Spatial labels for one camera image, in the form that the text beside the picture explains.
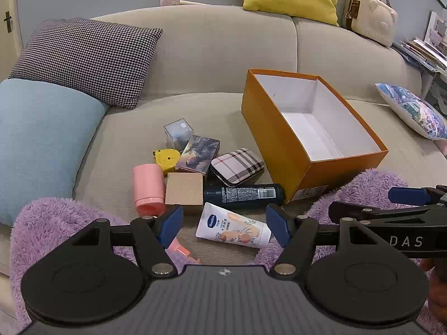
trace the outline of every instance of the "metal screw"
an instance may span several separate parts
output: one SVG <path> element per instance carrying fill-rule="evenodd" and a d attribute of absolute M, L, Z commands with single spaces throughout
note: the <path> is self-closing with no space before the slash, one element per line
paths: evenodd
<path fill-rule="evenodd" d="M 295 273 L 296 268 L 293 264 L 281 263 L 275 266 L 275 272 L 279 275 L 287 276 Z"/>
<path fill-rule="evenodd" d="M 157 275 L 166 276 L 169 273 L 172 273 L 174 267 L 169 263 L 157 263 L 152 266 L 152 272 Z"/>

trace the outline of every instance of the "stack of books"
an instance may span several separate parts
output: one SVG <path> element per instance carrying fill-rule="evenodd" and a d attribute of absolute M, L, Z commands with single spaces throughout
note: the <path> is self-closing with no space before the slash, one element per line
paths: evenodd
<path fill-rule="evenodd" d="M 420 40 L 393 42 L 393 48 L 407 57 L 411 57 L 432 72 L 447 75 L 447 57 L 437 48 Z"/>

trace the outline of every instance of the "purple fuzzy mat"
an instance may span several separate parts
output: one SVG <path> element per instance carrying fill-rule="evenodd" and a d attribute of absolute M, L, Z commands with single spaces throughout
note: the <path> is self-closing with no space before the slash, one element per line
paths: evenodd
<path fill-rule="evenodd" d="M 113 226 L 127 224 L 121 218 L 89 208 L 72 199 L 44 198 L 35 200 L 22 209 L 11 233 L 9 260 L 16 318 L 22 327 L 31 322 L 20 292 L 23 274 L 39 259 L 98 218 L 109 219 Z M 135 261 L 131 247 L 114 247 L 113 251 Z M 195 264 L 180 253 L 170 250 L 166 252 L 179 272 L 185 264 Z"/>
<path fill-rule="evenodd" d="M 321 224 L 330 223 L 328 207 L 334 200 L 382 209 L 405 207 L 390 203 L 388 200 L 387 193 L 392 186 L 407 186 L 407 184 L 394 174 L 367 170 L 337 192 L 322 197 L 307 214 L 318 219 Z M 112 225 L 126 224 L 120 218 L 91 209 L 71 199 L 39 199 L 22 209 L 11 234 L 10 269 L 16 318 L 23 327 L 30 322 L 20 293 L 20 281 L 25 271 L 78 230 L 98 218 L 108 218 Z M 115 247 L 114 251 L 125 258 L 134 260 L 131 248 Z M 318 247 L 314 260 L 333 251 L 333 247 Z M 181 254 L 167 252 L 179 272 L 185 264 L 194 264 Z M 273 238 L 266 248 L 259 251 L 251 264 L 263 264 L 270 268 L 281 252 L 282 248 Z M 444 326 L 435 320 L 426 304 L 417 321 L 433 334 L 445 334 Z"/>
<path fill-rule="evenodd" d="M 317 219 L 321 224 L 330 224 L 332 222 L 328 216 L 328 208 L 336 200 L 365 206 L 375 206 L 381 209 L 408 207 L 408 205 L 394 204 L 388 200 L 388 190 L 393 186 L 408 186 L 408 184 L 397 175 L 383 173 L 375 169 L 366 170 L 356 176 L 350 183 L 342 186 L 338 191 L 321 197 L 312 205 L 306 214 Z M 317 247 L 313 260 L 316 261 L 334 251 L 335 247 Z M 254 261 L 250 264 L 263 264 L 267 269 L 270 269 L 281 253 L 281 246 L 275 238 L 272 238 L 267 247 L 261 249 Z M 420 263 L 418 259 L 414 259 L 414 261 L 417 264 Z M 428 308 L 427 302 L 422 308 L 417 322 L 432 334 L 441 335 L 447 332 L 446 327 L 434 318 L 433 313 Z"/>

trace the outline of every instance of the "open cardboard box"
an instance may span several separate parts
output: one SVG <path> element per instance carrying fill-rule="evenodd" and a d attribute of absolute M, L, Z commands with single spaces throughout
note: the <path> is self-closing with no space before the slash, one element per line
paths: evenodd
<path fill-rule="evenodd" d="M 242 114 L 286 203 L 341 186 L 388 153 L 354 108 L 314 75 L 249 70 Z"/>

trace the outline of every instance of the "human hand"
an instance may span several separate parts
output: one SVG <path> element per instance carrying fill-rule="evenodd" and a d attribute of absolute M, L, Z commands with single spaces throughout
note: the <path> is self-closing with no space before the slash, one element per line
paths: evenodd
<path fill-rule="evenodd" d="M 431 270 L 434 267 L 433 259 L 423 258 L 421 267 L 425 271 Z M 436 267 L 429 278 L 428 307 L 439 321 L 447 323 L 447 283 L 441 282 Z"/>

